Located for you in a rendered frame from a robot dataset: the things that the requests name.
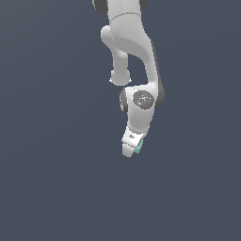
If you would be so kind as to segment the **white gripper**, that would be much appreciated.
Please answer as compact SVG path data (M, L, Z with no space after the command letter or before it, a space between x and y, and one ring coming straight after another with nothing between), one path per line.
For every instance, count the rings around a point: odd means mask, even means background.
M122 154L126 157L131 157L139 142L148 134L147 130L136 131L126 126L124 134L121 139Z

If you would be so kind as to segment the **small teal block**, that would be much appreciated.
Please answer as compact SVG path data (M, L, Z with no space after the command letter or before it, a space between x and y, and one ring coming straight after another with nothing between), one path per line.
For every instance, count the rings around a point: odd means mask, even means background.
M143 140L144 140L144 139L142 139L142 140L139 142L138 146L135 148L135 150L134 150L135 153L140 153L140 150L141 150L142 145L143 145Z

